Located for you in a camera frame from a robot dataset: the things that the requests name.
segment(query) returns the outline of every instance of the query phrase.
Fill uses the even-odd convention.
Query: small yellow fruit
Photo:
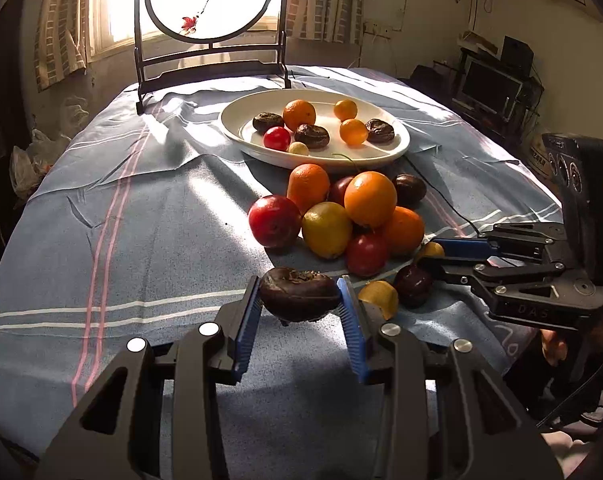
[[[342,123],[347,119],[355,119],[357,117],[357,104],[350,99],[344,99],[335,104],[333,113]]]
[[[437,242],[428,242],[417,252],[415,257],[413,258],[413,263],[416,264],[424,256],[443,258],[445,256],[445,253],[443,252],[443,247]]]
[[[383,318],[389,320],[397,314],[399,305],[399,295],[395,287],[389,282],[371,282],[368,283],[360,292],[359,300],[376,304],[383,315]]]
[[[345,209],[334,202],[314,205],[301,219],[301,236],[317,256],[331,260],[345,251],[353,223]]]
[[[295,155],[308,155],[308,146],[303,142],[292,142],[288,146],[288,153],[294,153]]]

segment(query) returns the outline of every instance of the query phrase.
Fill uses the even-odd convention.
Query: blue tablecloth
[[[561,221],[558,200],[521,162],[420,92],[370,70],[292,73],[296,87],[355,96],[402,120],[406,156],[481,230]],[[301,241],[273,254],[250,233],[246,211],[259,196],[284,194],[288,171],[240,152],[217,117],[234,99],[271,88],[279,83],[258,77],[172,88],[142,116],[128,89],[73,140],[29,200],[0,264],[3,436],[42,453],[131,336],[181,338],[240,298],[252,274],[279,265],[345,273],[342,259],[322,261]],[[411,168],[400,158],[383,171]],[[433,189],[417,211],[428,237],[473,235]],[[390,261],[382,276],[403,264]],[[466,287],[441,286],[397,320],[429,342],[468,338],[504,372],[533,330],[495,323],[485,310]],[[381,393],[349,371],[337,317],[283,328],[264,312],[248,374],[218,392],[231,478],[369,478]],[[164,467],[167,442],[164,433]]]

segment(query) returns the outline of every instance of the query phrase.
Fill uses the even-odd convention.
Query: oval plate
[[[253,128],[253,117],[261,112],[281,115],[284,107],[296,99],[304,99],[315,107],[315,124],[323,126],[330,134],[328,146],[320,150],[311,150],[310,155],[294,155],[265,148],[263,137]],[[357,104],[357,119],[360,121],[367,123],[371,119],[381,119],[391,124],[395,129],[393,141],[388,144],[365,142],[360,146],[347,145],[339,137],[340,122],[333,114],[333,106],[342,99],[351,99]],[[242,152],[257,160],[289,169],[306,163],[318,164],[326,171],[352,169],[352,162],[341,155],[352,158],[360,169],[379,168],[402,156],[410,143],[406,127],[386,110],[354,97],[323,90],[281,89],[250,94],[236,99],[224,108],[219,120],[226,136],[236,142]]]

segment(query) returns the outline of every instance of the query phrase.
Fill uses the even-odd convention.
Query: apple
[[[330,191],[328,192],[328,201],[338,203],[343,207],[345,189],[348,187],[348,184],[350,184],[352,179],[354,179],[353,176],[345,176],[330,186]]]
[[[291,145],[291,134],[286,128],[273,126],[264,134],[264,146],[271,150],[285,152]]]
[[[302,228],[302,215],[292,200],[268,195],[257,200],[248,211],[248,225],[261,245],[283,248],[292,245]]]
[[[386,240],[381,235],[366,233],[350,240],[345,250],[345,266],[348,272],[368,278],[383,269],[388,257]]]

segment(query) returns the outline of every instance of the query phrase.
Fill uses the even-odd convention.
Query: red fruit
[[[397,272],[392,285],[397,290],[403,306],[416,308],[428,299],[433,288],[433,279],[425,270],[410,264]]]
[[[264,134],[264,146],[271,150],[285,152],[291,145],[291,134],[286,128],[273,126]]]
[[[250,207],[248,224],[255,240],[264,247],[282,248],[294,243],[302,228],[302,215],[293,201],[269,195]]]
[[[386,241],[378,234],[367,233],[350,241],[345,250],[345,266],[348,272],[368,278],[383,269],[388,257]]]
[[[336,183],[330,187],[330,191],[328,192],[328,201],[344,206],[345,189],[348,187],[348,184],[350,184],[352,179],[354,179],[354,177],[345,176],[344,178],[336,181]]]

